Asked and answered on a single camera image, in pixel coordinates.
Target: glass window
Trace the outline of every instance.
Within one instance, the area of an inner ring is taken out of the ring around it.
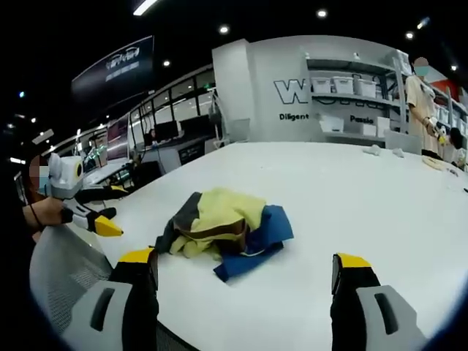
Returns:
[[[143,130],[145,131],[145,134],[147,134],[153,128],[154,128],[153,116],[149,114],[145,116],[145,118],[143,119]]]
[[[170,113],[170,106],[160,108],[156,111],[156,124],[171,122],[172,120],[173,117]]]
[[[193,91],[193,79],[185,80],[184,82],[171,88],[171,94],[173,95],[173,100],[177,100],[182,95]]]
[[[140,113],[138,112],[138,109],[130,113],[130,118],[132,119],[132,122],[138,121],[140,118]]]
[[[181,101],[173,107],[176,121],[185,121],[198,116],[195,98]]]
[[[144,115],[151,112],[151,101],[148,101],[144,104],[143,109],[145,112],[142,112]]]
[[[198,97],[198,103],[200,104],[200,115],[208,115],[208,110],[211,106],[213,92],[202,94]]]
[[[210,69],[209,71],[205,71],[203,73],[200,73],[197,76],[197,87],[198,88],[211,88],[212,86],[215,85],[215,80],[214,80],[214,71]]]
[[[162,92],[160,95],[154,98],[154,108],[158,108],[159,106],[165,104],[166,102],[169,102],[169,91],[166,90]]]

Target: desk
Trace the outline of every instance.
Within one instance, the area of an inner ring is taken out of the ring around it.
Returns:
[[[166,143],[158,145],[156,148],[146,147],[144,151],[141,151],[143,155],[142,163],[145,162],[155,162],[157,161],[160,164],[161,174],[166,173],[179,168],[184,164],[180,158],[180,151],[190,146],[196,146],[197,144],[204,143],[207,140],[212,139],[210,135],[203,135],[200,137],[194,138],[180,138],[171,140]],[[202,155],[205,153],[205,146],[203,145]]]
[[[118,201],[114,221],[125,233],[99,243],[115,265],[123,253],[154,245],[191,193],[226,186],[282,205],[295,238],[228,284],[208,255],[161,256],[159,320],[172,332],[202,351],[330,350],[332,256],[347,252],[372,264],[431,337],[468,279],[468,177],[432,169],[420,156],[361,149],[226,146]]]
[[[129,163],[130,161],[128,159],[122,162],[107,163],[105,166],[86,174],[83,183],[85,186],[99,184],[121,170],[124,170]]]

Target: sign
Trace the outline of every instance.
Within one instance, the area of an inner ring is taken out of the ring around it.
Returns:
[[[152,88],[153,37],[133,42],[99,60],[72,81],[76,109],[97,113]]]

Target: human hand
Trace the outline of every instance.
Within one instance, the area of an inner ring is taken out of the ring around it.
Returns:
[[[432,137],[436,136],[436,129],[434,128],[432,123],[429,122],[429,121],[428,121],[428,123],[426,125],[426,130],[427,130],[427,134],[431,135]]]
[[[23,214],[30,228],[37,230],[41,225],[58,225],[62,223],[64,204],[61,200],[47,197],[44,200],[33,203],[32,208],[40,223],[37,223],[31,207],[25,206],[23,207]]]

